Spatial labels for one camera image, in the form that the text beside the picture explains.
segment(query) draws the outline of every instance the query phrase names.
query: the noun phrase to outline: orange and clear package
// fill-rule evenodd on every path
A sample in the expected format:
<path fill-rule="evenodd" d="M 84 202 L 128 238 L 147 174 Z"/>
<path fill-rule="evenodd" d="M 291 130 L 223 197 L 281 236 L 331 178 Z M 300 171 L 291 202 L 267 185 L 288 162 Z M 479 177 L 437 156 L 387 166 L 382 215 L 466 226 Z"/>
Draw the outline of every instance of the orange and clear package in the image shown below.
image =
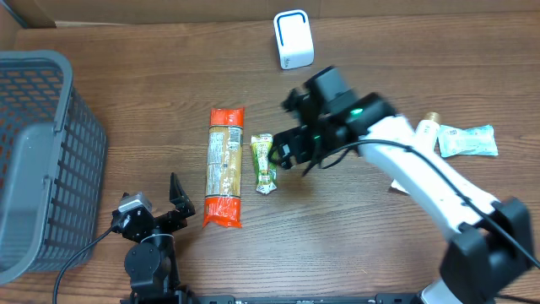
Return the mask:
<path fill-rule="evenodd" d="M 204 199 L 204 222 L 241 228 L 240 179 L 244 108 L 212 109 Z"/>

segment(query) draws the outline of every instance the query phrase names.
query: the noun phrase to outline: white device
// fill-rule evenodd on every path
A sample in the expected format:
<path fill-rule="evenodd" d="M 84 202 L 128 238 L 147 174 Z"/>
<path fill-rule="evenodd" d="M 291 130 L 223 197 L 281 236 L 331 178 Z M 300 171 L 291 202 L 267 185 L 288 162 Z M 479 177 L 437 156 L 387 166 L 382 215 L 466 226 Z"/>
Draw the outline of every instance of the white device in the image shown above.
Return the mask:
<path fill-rule="evenodd" d="M 315 53 L 307 14 L 296 9 L 282 12 L 273 19 L 282 69 L 299 68 L 313 63 Z"/>

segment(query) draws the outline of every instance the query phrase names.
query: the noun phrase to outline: cardboard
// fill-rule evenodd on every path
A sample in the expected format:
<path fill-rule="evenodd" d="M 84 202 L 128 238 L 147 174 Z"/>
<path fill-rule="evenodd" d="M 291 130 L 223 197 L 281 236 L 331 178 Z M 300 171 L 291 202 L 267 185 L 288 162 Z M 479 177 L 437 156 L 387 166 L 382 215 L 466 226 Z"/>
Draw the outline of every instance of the cardboard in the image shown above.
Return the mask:
<path fill-rule="evenodd" d="M 310 18 L 540 10 L 538 0 L 8 0 L 33 26 L 270 20 L 291 9 Z"/>
<path fill-rule="evenodd" d="M 0 51 L 13 50 L 19 30 L 19 23 L 0 5 Z"/>
<path fill-rule="evenodd" d="M 4 0 L 9 7 L 33 28 L 54 27 L 54 20 L 45 14 L 45 11 L 35 0 Z"/>

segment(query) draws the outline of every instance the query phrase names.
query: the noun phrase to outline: snack bag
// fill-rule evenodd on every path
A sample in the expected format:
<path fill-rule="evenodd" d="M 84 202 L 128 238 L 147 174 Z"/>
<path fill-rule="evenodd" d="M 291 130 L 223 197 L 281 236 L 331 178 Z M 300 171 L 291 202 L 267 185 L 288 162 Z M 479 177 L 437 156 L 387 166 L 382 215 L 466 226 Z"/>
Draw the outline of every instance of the snack bag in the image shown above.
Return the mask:
<path fill-rule="evenodd" d="M 208 141 L 204 222 L 241 228 L 240 179 L 244 108 L 212 109 Z"/>
<path fill-rule="evenodd" d="M 251 136 L 251 152 L 256 178 L 255 190 L 262 194 L 269 194 L 277 189 L 278 170 L 276 165 L 268 161 L 268 152 L 272 148 L 272 142 L 272 134 Z"/>

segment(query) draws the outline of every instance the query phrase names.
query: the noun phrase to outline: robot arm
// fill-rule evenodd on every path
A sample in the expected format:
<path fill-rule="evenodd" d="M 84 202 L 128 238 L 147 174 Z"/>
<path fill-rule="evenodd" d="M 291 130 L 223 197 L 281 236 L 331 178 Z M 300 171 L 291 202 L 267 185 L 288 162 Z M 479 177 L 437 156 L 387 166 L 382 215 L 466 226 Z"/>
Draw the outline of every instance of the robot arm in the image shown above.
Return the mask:
<path fill-rule="evenodd" d="M 283 103 L 285 110 L 297 113 L 300 126 L 274 136 L 270 161 L 284 169 L 292 167 L 292 159 L 309 161 L 307 173 L 333 151 L 359 144 L 359 139 L 401 144 L 363 142 L 357 152 L 395 178 L 449 243 L 440 266 L 442 279 L 419 293 L 422 303 L 492 303 L 501 289 L 532 266 L 531 258 L 517 250 L 520 246 L 533 254 L 530 217 L 523 203 L 513 198 L 502 204 L 433 151 L 415 151 L 423 159 L 404 149 L 403 145 L 414 146 L 407 119 L 375 93 L 358 98 L 335 68 L 321 71 L 305 88 L 307 94 L 293 90 Z"/>
<path fill-rule="evenodd" d="M 385 117 L 368 128 L 362 139 L 386 139 L 401 144 L 414 144 L 414 131 L 403 116 Z M 433 151 L 422 151 L 471 201 L 485 214 L 492 214 L 491 203 L 498 201 L 471 184 Z M 441 177 L 417 155 L 384 144 L 364 144 L 359 153 L 371 164 L 395 178 L 433 219 L 443 236 L 449 241 L 460 233 L 459 225 L 476 225 L 481 217 L 462 204 L 462 199 L 448 187 Z"/>

